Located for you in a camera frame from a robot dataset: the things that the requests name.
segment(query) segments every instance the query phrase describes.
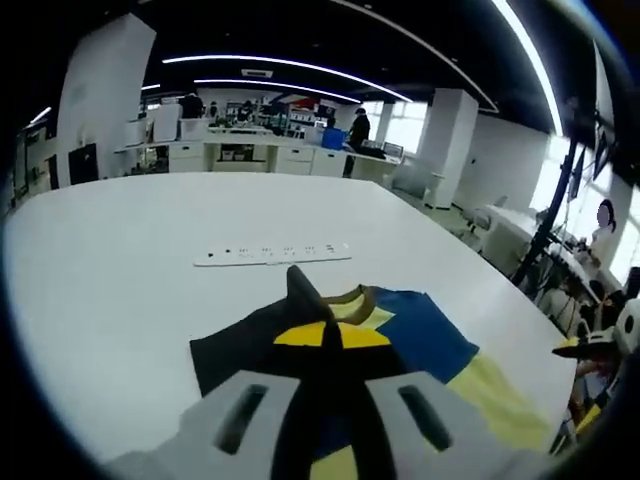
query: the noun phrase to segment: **white cabinet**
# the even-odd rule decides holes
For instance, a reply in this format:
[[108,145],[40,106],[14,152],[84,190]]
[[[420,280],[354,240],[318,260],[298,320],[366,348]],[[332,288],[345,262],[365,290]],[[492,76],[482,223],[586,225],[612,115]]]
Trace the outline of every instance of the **white cabinet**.
[[344,152],[316,149],[311,175],[342,178],[346,161],[347,154]]
[[266,173],[267,162],[214,162],[213,171]]
[[290,175],[309,175],[312,163],[312,148],[280,147],[274,171]]
[[169,146],[169,173],[206,171],[203,143]]
[[269,147],[267,145],[254,145],[253,147],[253,160],[268,160],[269,159]]

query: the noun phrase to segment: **pillar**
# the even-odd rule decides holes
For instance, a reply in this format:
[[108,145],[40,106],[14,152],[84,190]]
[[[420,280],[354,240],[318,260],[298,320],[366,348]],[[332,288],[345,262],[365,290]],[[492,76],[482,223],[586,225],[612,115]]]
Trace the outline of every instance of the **pillar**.
[[391,114],[393,113],[393,103],[385,103],[382,106],[382,112],[380,112],[380,123],[378,124],[378,131],[376,132],[376,142],[384,142],[387,138],[387,131],[389,130],[389,123],[391,123]]
[[58,114],[58,179],[70,185],[70,151],[96,143],[99,178],[120,176],[135,164],[124,145],[124,125],[138,118],[140,92],[156,33],[132,14],[84,37],[64,79]]
[[430,206],[446,209],[451,207],[469,154],[478,102],[463,90],[438,89],[428,115],[416,163],[420,170],[444,177]]

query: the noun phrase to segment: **white desk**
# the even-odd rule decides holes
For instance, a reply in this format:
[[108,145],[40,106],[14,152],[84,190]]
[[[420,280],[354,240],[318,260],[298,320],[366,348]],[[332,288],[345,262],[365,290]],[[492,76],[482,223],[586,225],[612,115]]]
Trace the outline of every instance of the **white desk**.
[[472,250],[371,182],[184,173],[38,195],[5,230],[17,335],[52,408],[98,460],[151,449],[200,399],[189,340],[286,294],[285,265],[195,268],[194,258],[213,242],[328,235],[353,259],[302,265],[321,294],[359,283],[428,292],[560,425],[575,374],[551,354],[560,333]]
[[[392,173],[393,170],[401,163],[401,159],[396,157],[377,158],[355,152],[330,150],[319,145],[305,143],[303,140],[299,139],[278,137],[267,134],[217,133],[217,129],[214,128],[209,130],[210,131],[204,135],[202,140],[180,140],[173,142],[140,144],[121,148],[117,150],[116,153],[128,150],[167,146],[170,149],[169,171],[171,173],[186,171],[273,172],[278,171],[276,168],[276,161],[278,159],[279,150],[287,148],[313,150],[313,154],[311,156],[317,156],[324,162],[326,162],[327,156],[338,153],[341,156],[354,156],[356,158],[356,162],[352,177],[359,180],[371,180],[376,183],[382,183],[384,175]],[[254,145],[256,147],[262,147],[265,149],[264,163],[232,161],[219,162],[218,159],[220,158],[220,149],[222,145]],[[181,152],[183,149],[197,150],[198,153],[192,156],[186,152],[186,155],[183,155],[183,153],[185,153]],[[332,176],[342,176],[343,168],[331,169],[334,172]],[[315,171],[323,171],[325,169],[316,169],[309,166],[307,170],[313,175]]]
[[264,127],[209,127],[207,130],[211,133],[241,132],[253,135],[273,135],[273,132],[271,130],[268,130]]
[[[538,230],[538,225],[534,218],[521,212],[515,212],[506,208],[487,205],[485,210],[492,218],[505,225],[509,230],[518,235],[525,242],[530,242]],[[563,246],[554,244],[549,246],[547,253],[550,256],[560,258],[565,262],[569,270],[580,279],[583,288],[589,294],[592,300],[598,302],[599,298],[589,286],[589,282],[593,280],[582,265],[574,258],[571,252],[567,251]]]

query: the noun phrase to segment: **person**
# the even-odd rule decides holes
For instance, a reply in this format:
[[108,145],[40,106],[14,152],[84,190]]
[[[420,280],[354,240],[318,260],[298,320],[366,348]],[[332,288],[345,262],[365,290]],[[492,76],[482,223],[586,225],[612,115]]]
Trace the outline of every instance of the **person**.
[[349,130],[350,138],[349,145],[354,150],[362,145],[362,142],[369,139],[369,131],[371,130],[371,124],[367,118],[367,111],[360,107],[356,110],[356,118]]
[[[362,142],[369,139],[369,131],[371,130],[371,124],[367,118],[367,111],[360,107],[356,110],[356,118],[349,130],[349,141],[347,142],[351,148],[358,151],[358,148],[362,145]],[[353,165],[355,158],[351,155],[347,157],[347,161],[344,166],[343,177],[351,178],[353,172]]]
[[591,245],[575,254],[585,271],[595,277],[602,265],[602,259],[609,249],[611,238],[616,231],[617,223],[611,200],[603,200],[598,208],[598,228],[592,234]]
[[251,104],[251,100],[247,100],[244,102],[242,107],[240,107],[240,111],[238,111],[237,119],[239,122],[249,122],[253,117],[253,105]]
[[202,99],[195,93],[189,93],[179,100],[182,107],[182,118],[200,118],[204,112]]
[[209,105],[209,117],[215,119],[218,116],[218,104],[215,102],[211,102]]

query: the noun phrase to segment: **white wall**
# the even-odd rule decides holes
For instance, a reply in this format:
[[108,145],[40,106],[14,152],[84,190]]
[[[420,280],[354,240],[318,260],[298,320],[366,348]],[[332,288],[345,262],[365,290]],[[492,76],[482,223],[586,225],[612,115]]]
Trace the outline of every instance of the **white wall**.
[[273,100],[279,96],[281,92],[272,92],[266,90],[249,90],[241,88],[199,88],[198,96],[202,99],[204,106],[208,109],[211,102],[215,101],[218,105],[218,113],[224,113],[227,108],[227,102],[244,103],[251,100],[256,103],[258,99],[268,97]]
[[528,208],[548,142],[545,133],[478,115],[455,202],[475,206],[507,195],[508,208]]
[[378,123],[378,131],[376,132],[376,142],[383,143],[386,141],[387,132],[389,131],[389,123],[391,123],[391,115],[393,114],[393,103],[384,103],[380,112],[380,123]]
[[336,108],[334,118],[336,119],[336,128],[349,131],[353,121],[356,119],[356,110],[362,107],[360,104],[350,103],[348,105],[340,105]]
[[99,177],[120,176],[135,163],[124,125],[138,118],[140,89],[155,32],[129,14],[83,38],[69,61],[58,114],[58,178],[70,185],[68,154],[96,143]]

